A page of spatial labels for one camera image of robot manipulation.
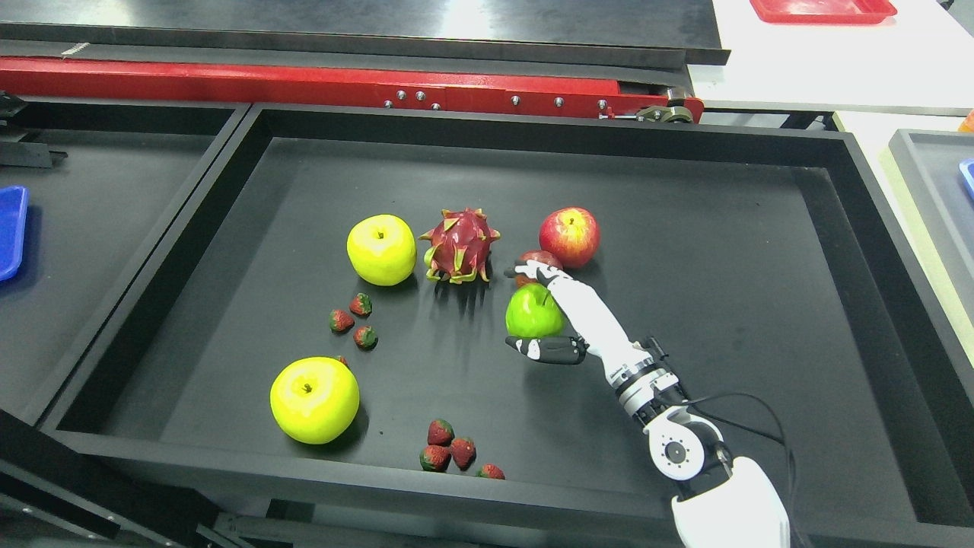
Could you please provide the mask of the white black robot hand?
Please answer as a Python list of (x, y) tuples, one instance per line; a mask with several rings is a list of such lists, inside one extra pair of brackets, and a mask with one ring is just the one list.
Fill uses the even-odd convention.
[(539, 281), (577, 333), (574, 339), (567, 336), (542, 339), (509, 336), (505, 343), (511, 348), (534, 361), (551, 364), (580, 364), (585, 356), (594, 355), (603, 363), (606, 381), (614, 388), (657, 370), (651, 353), (634, 346), (618, 319), (590, 285), (535, 260), (515, 261), (504, 274), (508, 278), (524, 275)]

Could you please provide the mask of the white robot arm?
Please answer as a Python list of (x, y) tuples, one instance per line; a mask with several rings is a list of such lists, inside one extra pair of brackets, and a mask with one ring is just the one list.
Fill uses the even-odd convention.
[(675, 482), (670, 500), (686, 547), (790, 547), (790, 521), (768, 475), (753, 459), (735, 457), (713, 421), (669, 368), (639, 348), (602, 357), (606, 381), (641, 427), (648, 455)]

